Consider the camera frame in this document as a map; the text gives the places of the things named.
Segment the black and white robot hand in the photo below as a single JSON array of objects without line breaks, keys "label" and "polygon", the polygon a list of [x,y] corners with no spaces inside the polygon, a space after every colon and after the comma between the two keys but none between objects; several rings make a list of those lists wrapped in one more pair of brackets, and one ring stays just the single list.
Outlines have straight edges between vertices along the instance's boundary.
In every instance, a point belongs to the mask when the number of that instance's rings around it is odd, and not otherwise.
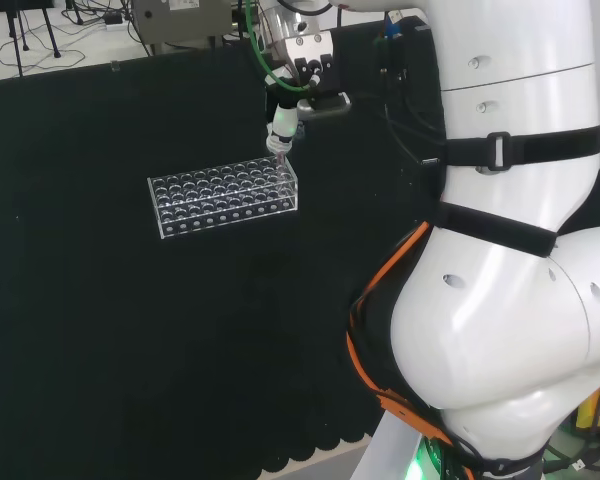
[{"label": "black and white robot hand", "polygon": [[271,55],[265,77],[266,147],[283,156],[300,126],[348,113],[351,100],[341,88],[330,32],[281,39],[271,45]]}]

